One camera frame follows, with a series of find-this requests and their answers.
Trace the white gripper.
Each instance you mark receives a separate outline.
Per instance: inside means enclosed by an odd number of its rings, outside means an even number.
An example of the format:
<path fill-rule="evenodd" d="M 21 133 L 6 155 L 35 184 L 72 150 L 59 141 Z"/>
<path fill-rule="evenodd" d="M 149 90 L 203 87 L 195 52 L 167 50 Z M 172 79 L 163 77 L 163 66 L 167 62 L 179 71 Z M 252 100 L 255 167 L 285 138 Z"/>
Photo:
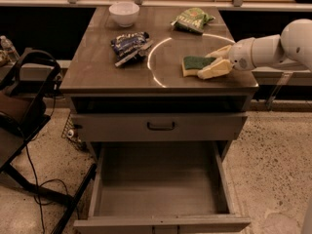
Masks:
<path fill-rule="evenodd" d="M 216 58 L 210 65 L 199 70 L 197 76 L 203 80 L 228 74 L 233 67 L 239 71 L 255 69 L 252 48 L 254 38 L 247 38 L 236 42 L 233 46 L 226 45 L 207 54 L 207 58 Z"/>

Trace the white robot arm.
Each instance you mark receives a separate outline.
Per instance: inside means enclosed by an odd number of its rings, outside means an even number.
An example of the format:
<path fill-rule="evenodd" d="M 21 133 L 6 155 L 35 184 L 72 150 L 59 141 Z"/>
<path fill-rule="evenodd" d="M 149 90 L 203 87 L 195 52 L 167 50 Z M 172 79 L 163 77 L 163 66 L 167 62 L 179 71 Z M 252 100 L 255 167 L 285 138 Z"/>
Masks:
<path fill-rule="evenodd" d="M 197 72 L 201 79 L 269 66 L 284 69 L 302 66 L 312 70 L 312 20 L 296 19 L 281 34 L 247 38 L 207 54 L 214 61 Z"/>

